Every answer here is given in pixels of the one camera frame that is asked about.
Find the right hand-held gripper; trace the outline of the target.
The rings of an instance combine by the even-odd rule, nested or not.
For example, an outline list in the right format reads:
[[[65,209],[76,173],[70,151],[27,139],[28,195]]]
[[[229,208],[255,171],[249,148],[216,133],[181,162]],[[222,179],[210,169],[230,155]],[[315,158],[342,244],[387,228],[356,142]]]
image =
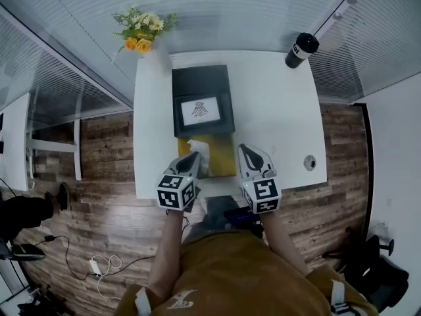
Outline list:
[[[237,148],[241,173],[241,193],[254,214],[276,211],[282,193],[277,188],[277,176],[272,170],[272,160],[266,152],[249,144],[239,144]]]

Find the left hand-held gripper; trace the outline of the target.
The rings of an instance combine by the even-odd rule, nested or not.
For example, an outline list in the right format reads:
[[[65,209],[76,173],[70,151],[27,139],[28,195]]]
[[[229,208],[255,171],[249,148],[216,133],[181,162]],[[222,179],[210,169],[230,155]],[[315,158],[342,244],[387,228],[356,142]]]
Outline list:
[[[175,211],[191,211],[199,194],[198,174],[202,155],[191,152],[173,160],[157,182],[157,205]]]

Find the yellow tissue box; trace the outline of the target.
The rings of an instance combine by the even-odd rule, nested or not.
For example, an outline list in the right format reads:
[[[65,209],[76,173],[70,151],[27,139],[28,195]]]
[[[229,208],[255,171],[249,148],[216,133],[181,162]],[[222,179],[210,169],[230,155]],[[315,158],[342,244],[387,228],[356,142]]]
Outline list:
[[[178,138],[179,156],[190,153],[190,139],[208,143],[210,147],[209,172],[203,174],[201,168],[199,179],[220,178],[236,175],[234,143],[231,134],[200,135],[187,138]]]

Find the black and yellow box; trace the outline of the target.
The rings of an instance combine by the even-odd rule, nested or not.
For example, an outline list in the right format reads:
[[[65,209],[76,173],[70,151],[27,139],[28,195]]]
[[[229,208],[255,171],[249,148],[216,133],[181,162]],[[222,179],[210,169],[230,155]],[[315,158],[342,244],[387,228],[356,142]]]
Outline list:
[[[174,69],[172,105],[177,138],[235,132],[226,65]]]

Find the person's left forearm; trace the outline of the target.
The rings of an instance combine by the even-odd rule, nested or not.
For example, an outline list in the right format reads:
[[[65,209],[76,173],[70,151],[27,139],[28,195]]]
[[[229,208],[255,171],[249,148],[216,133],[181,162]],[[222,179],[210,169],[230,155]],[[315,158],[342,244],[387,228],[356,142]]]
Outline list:
[[[148,287],[163,299],[171,296],[180,275],[184,212],[169,210],[149,275]]]

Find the dark blue bag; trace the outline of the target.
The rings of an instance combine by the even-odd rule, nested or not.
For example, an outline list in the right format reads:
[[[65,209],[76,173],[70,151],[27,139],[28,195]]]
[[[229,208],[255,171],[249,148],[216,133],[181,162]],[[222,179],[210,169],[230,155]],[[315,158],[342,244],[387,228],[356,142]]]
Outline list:
[[[258,238],[262,238],[264,228],[258,214],[249,207],[240,207],[224,212],[224,217],[237,229],[249,230]]]

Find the person's grey trousers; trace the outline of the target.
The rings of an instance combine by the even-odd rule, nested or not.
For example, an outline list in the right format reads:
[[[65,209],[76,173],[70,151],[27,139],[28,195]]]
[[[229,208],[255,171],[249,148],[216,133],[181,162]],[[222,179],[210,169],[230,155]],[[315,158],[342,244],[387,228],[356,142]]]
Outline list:
[[[191,228],[184,240],[185,243],[208,234],[235,229],[235,226],[224,216],[226,211],[239,208],[237,201],[232,196],[208,197],[205,202],[207,212],[203,220]]]

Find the white vase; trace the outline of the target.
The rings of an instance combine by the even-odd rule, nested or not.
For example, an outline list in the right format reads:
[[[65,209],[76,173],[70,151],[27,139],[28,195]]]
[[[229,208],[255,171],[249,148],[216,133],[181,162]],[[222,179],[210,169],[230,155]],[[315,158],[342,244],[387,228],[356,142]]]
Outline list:
[[[160,70],[163,75],[168,75],[172,72],[172,61],[167,51],[165,44],[156,39],[148,52],[144,55],[146,62],[155,70]]]

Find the person's brown shirt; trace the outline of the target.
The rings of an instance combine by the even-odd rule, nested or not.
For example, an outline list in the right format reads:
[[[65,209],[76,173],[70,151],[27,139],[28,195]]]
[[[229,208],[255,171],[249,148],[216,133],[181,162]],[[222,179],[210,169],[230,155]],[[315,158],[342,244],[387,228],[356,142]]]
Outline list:
[[[246,231],[212,233],[181,247],[171,296],[129,285],[114,316],[378,316],[330,266],[303,276]]]

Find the black drinking bottle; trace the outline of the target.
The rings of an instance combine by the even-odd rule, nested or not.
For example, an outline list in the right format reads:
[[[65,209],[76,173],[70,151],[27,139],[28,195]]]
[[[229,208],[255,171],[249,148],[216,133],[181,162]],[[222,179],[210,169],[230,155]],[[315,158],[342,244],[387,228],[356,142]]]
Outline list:
[[[300,33],[285,57],[285,64],[289,68],[297,68],[303,61],[318,51],[319,45],[317,38],[312,34]]]

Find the yellow and orange flower bouquet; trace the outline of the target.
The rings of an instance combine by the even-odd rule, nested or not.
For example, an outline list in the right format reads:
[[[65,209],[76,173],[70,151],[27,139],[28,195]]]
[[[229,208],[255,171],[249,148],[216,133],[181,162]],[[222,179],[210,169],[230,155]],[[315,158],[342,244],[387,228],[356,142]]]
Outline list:
[[[112,17],[122,27],[122,30],[114,35],[124,40],[117,53],[123,49],[139,54],[151,51],[154,41],[171,31],[178,22],[176,13],[168,13],[161,17],[152,12],[143,13],[136,7],[113,13]]]

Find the black office chair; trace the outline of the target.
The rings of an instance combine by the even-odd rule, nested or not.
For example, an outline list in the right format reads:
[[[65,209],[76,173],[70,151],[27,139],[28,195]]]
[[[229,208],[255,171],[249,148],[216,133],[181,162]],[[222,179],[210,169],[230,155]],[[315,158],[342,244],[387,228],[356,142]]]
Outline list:
[[[394,250],[394,240],[382,244],[378,236],[368,240],[346,228],[349,241],[344,247],[323,253],[324,259],[338,259],[336,269],[345,280],[361,293],[377,310],[383,312],[395,307],[409,288],[409,273],[381,254],[382,250],[389,255]]]

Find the white side desk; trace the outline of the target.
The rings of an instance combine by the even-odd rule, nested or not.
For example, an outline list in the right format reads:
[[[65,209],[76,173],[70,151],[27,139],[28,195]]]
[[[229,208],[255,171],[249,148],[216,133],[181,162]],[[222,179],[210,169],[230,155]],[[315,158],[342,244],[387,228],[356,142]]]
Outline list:
[[[29,138],[26,131],[29,104],[30,94],[26,93],[0,111],[0,186],[24,192],[29,190],[27,149],[73,154],[75,178],[81,181],[80,119],[74,121],[72,144]]]

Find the black chair base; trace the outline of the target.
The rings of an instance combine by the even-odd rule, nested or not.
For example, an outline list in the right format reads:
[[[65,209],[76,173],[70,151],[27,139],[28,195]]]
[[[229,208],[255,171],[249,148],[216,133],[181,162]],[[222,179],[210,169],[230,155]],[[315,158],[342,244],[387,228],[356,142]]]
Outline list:
[[[44,258],[46,258],[46,254],[32,244],[11,244],[9,246],[0,238],[0,260],[39,261]]]

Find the black floor equipment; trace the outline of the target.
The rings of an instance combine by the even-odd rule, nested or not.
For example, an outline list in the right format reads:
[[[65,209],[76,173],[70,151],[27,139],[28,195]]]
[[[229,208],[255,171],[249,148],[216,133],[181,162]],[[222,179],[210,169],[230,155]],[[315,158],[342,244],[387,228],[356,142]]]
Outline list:
[[[46,290],[29,287],[30,301],[17,305],[19,316],[76,316],[67,306],[67,299],[53,293],[50,285]]]

